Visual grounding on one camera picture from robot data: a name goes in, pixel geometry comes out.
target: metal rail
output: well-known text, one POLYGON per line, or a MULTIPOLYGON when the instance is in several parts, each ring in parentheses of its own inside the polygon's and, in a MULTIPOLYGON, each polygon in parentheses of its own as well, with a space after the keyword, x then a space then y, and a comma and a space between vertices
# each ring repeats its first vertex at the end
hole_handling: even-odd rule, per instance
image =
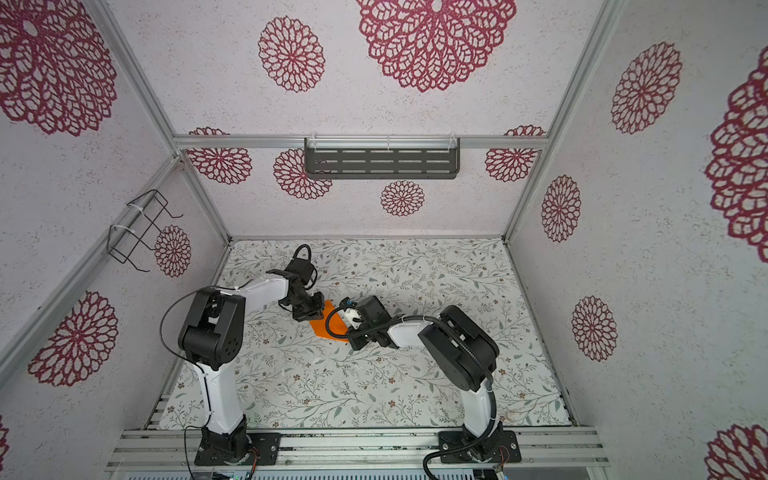
MULTIPOLYGON (((168 158, 160 169, 141 189, 142 192, 160 188, 165 180, 179 167, 175 158, 168 158)), ((151 195, 142 197, 137 201, 139 207, 146 207, 151 201, 151 195)), ((118 217, 110 225, 129 225, 141 215, 135 207, 125 207, 118 217)), ((109 227, 104 229, 96 242, 78 262, 69 274, 58 284, 56 289, 48 296, 45 302, 37 309, 32 318, 24 325, 10 343, 0 352, 0 389, 10 380, 16 372, 22 371, 24 366, 37 353, 40 345, 47 339, 56 326, 69 313, 75 302, 85 291, 86 287, 111 258, 104 246, 107 243, 109 227)), ((113 241, 117 244, 125 234, 125 230, 117 230, 113 233, 113 241)))
MULTIPOLYGON (((438 449, 444 429, 254 429, 279 432, 277 464, 259 470, 323 470, 361 468, 421 468, 424 455, 438 449)), ((592 427, 514 428, 522 462, 509 468, 608 467, 602 442, 592 427)), ((181 430, 125 431, 110 457, 106 471, 174 471, 186 467, 181 430)), ((187 454, 193 458, 200 432, 187 430, 187 454)), ((441 468, 478 468, 487 464, 441 464, 441 468)), ((190 465, 196 471, 211 467, 190 465)))
MULTIPOLYGON (((112 10, 110 10, 106 0, 83 0, 83 6, 98 27, 101 37, 109 47, 112 58, 122 70, 128 84, 136 92, 139 102, 144 106, 144 110, 147 111, 158 136, 163 141, 163 146, 169 154, 178 157, 180 151, 174 142, 173 126, 170 124, 170 120, 168 120, 168 116, 165 114, 160 101, 154 94, 149 80, 147 80, 147 77, 141 70, 136 55, 131 50, 131 46, 128 44, 125 35, 123 35, 123 31, 120 29, 120 25, 112 14, 112 10)), ((203 187, 200 177, 192 168, 188 158, 184 158, 183 162, 188 167, 184 169, 184 178, 187 180, 195 200, 197 200, 203 212, 208 216, 209 221, 213 224, 214 229, 223 242, 229 243, 230 232, 203 187)))
POLYGON ((512 237, 518 229, 518 223, 525 216, 528 208, 531 206, 533 198, 543 186, 551 159, 557 153, 562 145, 568 126, 576 115, 576 108, 581 103, 584 93, 587 90, 589 81, 594 76, 594 72, 600 63, 600 59, 605 52, 608 41, 614 34, 621 14, 627 0, 605 0, 598 19, 595 21, 592 32, 589 35, 587 44, 581 53, 576 69, 568 83, 568 89, 565 91, 563 101, 560 103, 558 113, 554 116, 554 121, 549 129, 548 137, 551 142, 539 154, 538 160, 531 169, 531 174, 525 182, 525 188, 520 196, 520 201, 515 206, 515 211, 509 220, 505 230, 505 241, 512 242, 512 237))
POLYGON ((548 145, 547 137, 507 135, 174 135, 179 149, 187 148, 413 148, 447 150, 462 142, 462 148, 532 148, 548 145))

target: floral tablecloth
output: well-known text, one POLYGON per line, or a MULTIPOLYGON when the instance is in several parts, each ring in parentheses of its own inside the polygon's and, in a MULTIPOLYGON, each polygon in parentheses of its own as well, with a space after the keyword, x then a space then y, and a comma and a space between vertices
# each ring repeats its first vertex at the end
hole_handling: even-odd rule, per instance
MULTIPOLYGON (((247 240, 237 242, 220 285, 236 286, 284 268, 301 243, 312 247, 316 288, 337 304, 377 295, 390 314, 461 307, 501 350, 494 373, 508 425, 570 425, 499 239, 247 240)), ((234 360, 249 427, 461 425, 459 390, 423 349, 385 349, 315 336, 276 303, 246 317, 234 360)), ((161 429, 201 425, 202 393, 185 364, 161 429)))

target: orange paper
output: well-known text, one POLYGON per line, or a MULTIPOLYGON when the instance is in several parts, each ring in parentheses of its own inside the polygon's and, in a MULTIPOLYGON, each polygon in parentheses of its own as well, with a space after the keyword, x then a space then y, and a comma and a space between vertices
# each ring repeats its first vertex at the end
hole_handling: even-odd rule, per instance
MULTIPOLYGON (((323 318, 319 320, 310 320, 310 325, 312 326, 312 330, 315 331, 315 335, 322 337, 324 339, 331 339, 336 340, 338 342, 347 342, 349 343, 349 340, 347 339, 335 339, 331 335, 328 335, 328 332, 326 331, 326 318, 328 318, 328 315, 333 311, 335 307, 331 303, 330 300, 326 300, 326 308, 323 310, 323 318)), ((334 333, 346 333, 346 324, 344 323, 344 320, 341 319, 341 316, 339 316, 338 313, 334 313, 331 317, 331 323, 330 323, 331 331, 334 333)))

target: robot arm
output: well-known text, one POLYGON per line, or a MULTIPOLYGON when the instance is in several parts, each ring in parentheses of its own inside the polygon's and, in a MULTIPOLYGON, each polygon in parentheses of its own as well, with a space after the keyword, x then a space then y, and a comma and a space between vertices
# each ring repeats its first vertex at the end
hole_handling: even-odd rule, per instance
POLYGON ((468 453, 477 462, 492 457, 503 429, 495 412, 491 377, 499 350, 483 329, 454 305, 444 308, 438 318, 392 319, 379 299, 369 296, 359 302, 344 299, 338 310, 349 325, 341 337, 349 338, 355 350, 369 342, 427 349, 445 376, 462 391, 463 442, 469 445, 479 440, 468 453))
POLYGON ((306 291, 314 285, 312 274, 316 274, 311 258, 309 247, 302 245, 285 270, 269 270, 235 289, 208 287, 192 300, 179 334, 179 347, 196 366, 208 413, 197 465, 238 463, 249 456, 246 416, 237 398, 231 364, 242 347, 245 314, 277 300, 283 308, 291 306, 295 320, 323 318, 323 294, 311 296, 306 291), (298 257, 303 248, 307 249, 307 259, 298 257))

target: red flower pattern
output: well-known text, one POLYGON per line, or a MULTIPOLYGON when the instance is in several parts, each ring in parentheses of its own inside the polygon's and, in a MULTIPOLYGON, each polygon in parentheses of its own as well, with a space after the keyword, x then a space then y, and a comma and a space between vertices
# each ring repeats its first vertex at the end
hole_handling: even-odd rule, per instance
POLYGON ((296 198, 309 200, 322 197, 333 185, 332 180, 312 180, 307 177, 304 150, 292 149, 281 152, 275 159, 273 169, 280 188, 296 198))
POLYGON ((616 128, 634 134, 652 125, 672 101, 682 69, 674 44, 662 41, 639 54, 616 85, 611 108, 616 128))
MULTIPOLYGON (((197 128, 190 135, 228 135, 218 128, 197 128)), ((220 184, 238 184, 250 175, 250 156, 245 148, 191 148, 187 156, 197 171, 220 184)))
POLYGON ((154 249, 157 265, 168 276, 180 276, 190 266, 190 238, 176 225, 168 225, 157 235, 154 249))
POLYGON ((310 27, 288 17, 266 24, 259 39, 259 57, 270 78, 288 91, 314 88, 326 70, 323 47, 310 27))
POLYGON ((398 180, 384 187, 382 207, 397 217, 407 217, 424 204, 424 190, 413 182, 398 180))
MULTIPOLYGON (((505 135, 541 137, 546 134, 541 127, 520 125, 505 135)), ((520 180, 528 176, 537 155, 538 151, 533 148, 493 148, 485 154, 485 169, 496 180, 520 180)))
POLYGON ((616 322, 603 300, 593 296, 581 299, 574 308, 571 327, 578 348, 589 358, 600 362, 614 352, 616 322))
POLYGON ((13 121, 77 137, 111 116, 118 76, 76 0, 0 5, 0 104, 13 121))
POLYGON ((109 300, 85 292, 27 370, 40 383, 73 386, 107 361, 117 336, 118 318, 109 300))
POLYGON ((765 480, 768 478, 768 432, 760 425, 732 425, 707 443, 707 480, 765 480))
POLYGON ((402 87, 445 90, 488 63, 514 0, 357 0, 360 33, 382 73, 402 87))
POLYGON ((5 454, 8 452, 8 429, 5 428, 2 424, 2 416, 0 416, 0 472, 2 472, 2 459, 5 457, 5 454))
POLYGON ((541 224, 553 242, 570 237, 581 215, 581 198, 573 178, 561 175, 552 181, 541 202, 541 224))
POLYGON ((768 263, 768 47, 749 79, 731 92, 728 112, 710 139, 710 205, 728 219, 728 235, 757 247, 768 263))

